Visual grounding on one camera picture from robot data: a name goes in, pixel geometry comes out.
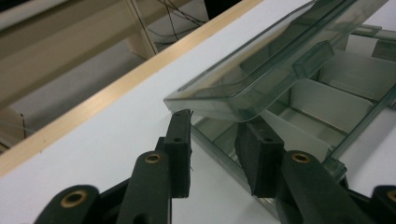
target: floor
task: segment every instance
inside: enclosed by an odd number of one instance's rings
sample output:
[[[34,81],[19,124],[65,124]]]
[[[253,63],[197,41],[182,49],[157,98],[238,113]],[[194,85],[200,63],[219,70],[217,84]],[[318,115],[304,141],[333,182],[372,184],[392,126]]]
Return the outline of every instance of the floor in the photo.
[[[149,24],[149,35],[161,51],[205,21],[208,18],[204,0],[192,0],[179,11]],[[25,132],[29,136],[144,61],[130,51],[126,41],[121,41],[15,102],[11,108],[23,114]]]

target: cable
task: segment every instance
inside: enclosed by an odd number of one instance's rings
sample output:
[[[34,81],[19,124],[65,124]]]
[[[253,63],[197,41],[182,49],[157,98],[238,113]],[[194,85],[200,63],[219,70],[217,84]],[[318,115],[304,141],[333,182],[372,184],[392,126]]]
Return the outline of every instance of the cable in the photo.
[[[35,130],[28,129],[28,128],[25,128],[25,127],[21,127],[21,126],[19,126],[17,124],[13,124],[13,123],[6,122],[6,121],[3,121],[3,120],[0,120],[0,125],[8,126],[8,127],[15,128],[15,129],[21,129],[21,130],[24,130],[24,131],[26,131],[28,133],[35,133]]]
[[[0,142],[0,146],[3,147],[3,148],[5,148],[5,149],[10,149],[10,148],[11,148],[11,147],[6,146],[5,144],[3,144],[3,143],[1,143],[1,142]]]
[[[179,13],[181,13],[183,16],[185,16],[186,18],[190,18],[191,20],[200,22],[201,24],[204,24],[205,21],[201,21],[196,19],[195,17],[193,17],[192,15],[180,10],[171,0],[168,0],[168,2],[171,4],[171,6],[174,8],[174,10],[178,11]]]
[[[196,29],[196,27],[191,27],[191,28],[189,28],[189,29],[187,29],[187,30],[178,32],[177,35],[182,35],[182,34],[184,34],[184,33],[187,33],[187,32],[189,32],[189,31],[193,31],[193,30],[195,30],[195,29]],[[163,34],[160,34],[160,33],[158,33],[158,32],[155,32],[155,31],[153,31],[153,30],[151,30],[151,29],[149,29],[149,28],[148,28],[148,30],[149,30],[150,32],[152,32],[153,34],[155,34],[155,35],[157,35],[157,36],[160,36],[160,37],[171,37],[171,36],[175,36],[175,35],[163,35]]]
[[[172,8],[173,10],[175,10],[175,11],[177,11],[177,12],[179,12],[179,13],[181,14],[181,15],[176,14],[176,13],[173,11],[172,13],[173,13],[174,15],[176,15],[176,16],[178,16],[178,17],[184,19],[184,20],[190,21],[190,22],[194,23],[195,25],[201,26],[202,24],[205,24],[205,23],[206,23],[206,21],[198,20],[198,19],[196,19],[195,17],[193,17],[192,15],[190,15],[190,14],[188,14],[188,13],[186,13],[186,12],[180,10],[180,9],[179,9],[173,2],[171,2],[170,0],[168,0],[168,2],[170,3],[170,5],[168,5],[165,1],[161,1],[161,0],[157,0],[157,1],[158,1],[159,3],[161,3],[161,4],[163,4],[163,5],[166,5],[166,6],[170,7],[170,8]]]
[[[175,41],[172,41],[172,42],[154,42],[154,44],[157,44],[157,45],[173,45],[175,43],[176,43]]]
[[[146,37],[148,38],[148,40],[150,40],[149,34],[148,34],[147,30],[145,29],[146,26],[144,25],[144,23],[143,23],[142,19],[140,18],[139,14],[137,13],[137,9],[136,9],[136,7],[134,6],[134,2],[133,2],[132,0],[131,0],[131,5],[134,7],[134,11],[136,12],[137,18],[139,19],[140,25],[142,26],[143,31],[144,31],[145,34],[146,34]],[[149,41],[149,44],[150,44],[150,46],[151,46],[151,48],[152,48],[152,50],[153,50],[153,52],[154,52],[154,54],[155,54],[156,49],[154,48],[154,46],[152,46],[151,41]]]
[[[176,40],[178,40],[178,37],[177,37],[176,31],[175,31],[175,26],[174,26],[174,24],[173,24],[173,22],[172,22],[171,13],[170,13],[170,11],[169,11],[169,6],[166,4],[165,0],[163,0],[163,3],[164,3],[164,4],[165,4],[165,6],[166,6],[166,11],[168,11],[168,17],[169,17],[169,21],[171,22],[171,25],[172,25],[172,30],[173,30],[173,32],[174,32],[175,38],[176,38]]]

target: plastic box compartment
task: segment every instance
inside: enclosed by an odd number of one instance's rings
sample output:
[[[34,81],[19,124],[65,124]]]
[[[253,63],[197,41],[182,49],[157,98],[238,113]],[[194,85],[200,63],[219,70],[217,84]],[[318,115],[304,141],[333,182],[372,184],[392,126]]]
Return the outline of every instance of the plastic box compartment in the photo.
[[[165,103],[172,111],[194,111],[192,136],[246,189],[233,144],[237,123],[257,116],[286,150],[316,156],[340,179],[346,169],[337,158],[396,95],[396,63],[340,50],[382,4],[334,0],[300,7]],[[260,200],[276,216],[273,200]]]

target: brass screw insert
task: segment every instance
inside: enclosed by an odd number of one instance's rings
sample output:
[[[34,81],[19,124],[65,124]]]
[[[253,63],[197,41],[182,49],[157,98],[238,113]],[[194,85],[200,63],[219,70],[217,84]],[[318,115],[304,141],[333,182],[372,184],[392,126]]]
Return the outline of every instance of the brass screw insert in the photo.
[[[291,158],[294,159],[295,161],[301,162],[301,163],[311,162],[311,158],[309,158],[309,156],[307,156],[303,153],[294,153],[293,155],[291,155]]]
[[[161,160],[161,156],[159,154],[156,153],[152,153],[149,154],[146,158],[145,158],[145,162],[146,163],[157,163]]]
[[[87,199],[87,196],[87,191],[83,189],[73,191],[62,198],[61,206],[64,208],[76,207],[83,203]]]
[[[388,197],[396,203],[396,189],[388,191]]]

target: transparent plastic lid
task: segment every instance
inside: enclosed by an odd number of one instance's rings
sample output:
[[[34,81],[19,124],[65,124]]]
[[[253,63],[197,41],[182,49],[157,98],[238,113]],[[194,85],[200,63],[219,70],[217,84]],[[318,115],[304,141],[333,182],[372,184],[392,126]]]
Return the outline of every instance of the transparent plastic lid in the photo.
[[[384,2],[310,2],[164,101],[172,111],[189,108],[196,115],[213,119],[253,119],[299,79],[312,77],[334,55],[332,47]]]

